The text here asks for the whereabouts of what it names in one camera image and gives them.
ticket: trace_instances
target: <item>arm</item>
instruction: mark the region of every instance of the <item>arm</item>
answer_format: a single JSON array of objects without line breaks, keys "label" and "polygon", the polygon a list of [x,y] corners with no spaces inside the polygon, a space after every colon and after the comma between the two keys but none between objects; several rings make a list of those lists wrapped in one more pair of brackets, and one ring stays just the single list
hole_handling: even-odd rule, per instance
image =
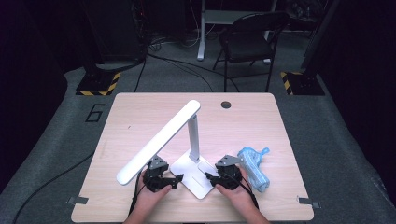
[{"label": "arm", "polygon": [[151,190],[144,187],[144,173],[145,172],[142,173],[138,180],[138,190],[142,190],[137,196],[134,210],[132,211],[131,215],[126,218],[124,224],[144,223],[151,214],[151,212],[154,210],[155,205],[157,205],[157,203],[172,189],[172,186],[168,185],[155,193],[151,192]]},{"label": "arm", "polygon": [[[242,177],[248,179],[248,174],[240,167]],[[245,186],[248,184],[245,180],[242,180],[242,184]],[[224,188],[222,185],[216,185],[216,189],[225,197],[227,197],[233,207],[244,217],[248,224],[255,223],[270,223],[265,216],[262,215],[259,209],[254,206],[250,195],[241,186],[234,190]]]}]

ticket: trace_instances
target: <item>gray carpet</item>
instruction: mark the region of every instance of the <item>gray carpet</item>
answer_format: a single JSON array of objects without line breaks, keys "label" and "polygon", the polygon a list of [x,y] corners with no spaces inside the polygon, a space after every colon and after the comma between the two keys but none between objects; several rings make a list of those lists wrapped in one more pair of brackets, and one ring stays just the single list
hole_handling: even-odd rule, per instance
[{"label": "gray carpet", "polygon": [[[367,162],[327,93],[325,96],[288,96],[281,71],[300,71],[308,39],[306,35],[282,34],[279,40],[270,92],[275,96],[309,197],[321,204],[308,223],[396,223],[396,210],[388,200],[375,169]],[[211,69],[218,53],[217,39],[206,43],[205,59],[196,61],[198,45],[162,44],[157,56],[193,63]],[[108,64],[115,68],[125,64]],[[187,65],[147,58],[136,91],[221,92],[220,75]],[[0,223],[12,223],[17,211],[35,190],[63,173],[96,148],[114,97],[135,90],[143,64],[121,73],[109,96],[76,96],[84,70],[65,74],[68,90],[47,130],[19,171],[0,195]],[[255,63],[254,69],[267,65]],[[261,92],[266,76],[235,81],[240,91]],[[229,91],[236,91],[229,82]],[[98,122],[85,122],[92,107],[102,111]],[[73,205],[90,165],[88,158],[75,169],[42,188],[21,210],[17,223],[72,223]]]}]

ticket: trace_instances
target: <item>chair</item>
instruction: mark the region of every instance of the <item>chair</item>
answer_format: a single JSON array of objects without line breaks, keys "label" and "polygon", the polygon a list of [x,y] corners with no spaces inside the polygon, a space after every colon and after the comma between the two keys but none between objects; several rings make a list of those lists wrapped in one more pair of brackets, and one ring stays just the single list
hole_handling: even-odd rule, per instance
[{"label": "chair", "polygon": [[[278,35],[289,21],[289,14],[283,11],[255,13],[236,20],[227,31],[219,36],[221,51],[216,59],[213,70],[218,62],[224,62],[224,92],[227,91],[227,80],[233,81],[237,77],[251,77],[268,74],[265,91],[268,91]],[[271,32],[268,40],[264,38],[264,32]],[[269,59],[269,72],[229,77],[227,74],[227,63],[251,62],[250,66],[258,60]]]}]

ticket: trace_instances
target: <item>hazard tape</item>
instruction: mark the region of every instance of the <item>hazard tape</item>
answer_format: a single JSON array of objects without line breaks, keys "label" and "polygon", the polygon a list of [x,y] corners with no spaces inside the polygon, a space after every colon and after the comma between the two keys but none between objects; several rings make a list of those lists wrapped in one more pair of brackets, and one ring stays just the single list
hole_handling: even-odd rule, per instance
[{"label": "hazard tape", "polygon": [[116,89],[117,82],[121,73],[117,73],[113,80],[111,81],[110,86],[108,87],[107,91],[76,91],[76,95],[86,95],[86,96],[93,96],[93,95],[111,95],[111,93]]},{"label": "hazard tape", "polygon": [[294,72],[294,73],[281,72],[280,73],[280,76],[282,77],[282,80],[283,80],[283,84],[285,85],[286,93],[288,95],[293,95],[293,90],[291,89],[291,85],[290,85],[289,80],[288,80],[288,74],[302,75],[302,73],[298,73],[298,72]]}]

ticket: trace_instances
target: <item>desk lamp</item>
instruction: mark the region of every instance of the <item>desk lamp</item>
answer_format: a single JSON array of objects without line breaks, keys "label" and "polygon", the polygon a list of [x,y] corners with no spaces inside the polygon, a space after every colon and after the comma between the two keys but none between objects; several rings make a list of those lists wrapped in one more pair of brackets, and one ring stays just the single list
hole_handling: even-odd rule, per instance
[{"label": "desk lamp", "polygon": [[201,108],[198,101],[191,100],[119,171],[117,180],[128,184],[163,147],[188,123],[190,147],[174,164],[171,172],[184,175],[181,181],[198,199],[203,199],[213,189],[205,173],[215,174],[216,169],[200,156],[198,122],[196,113]]}]

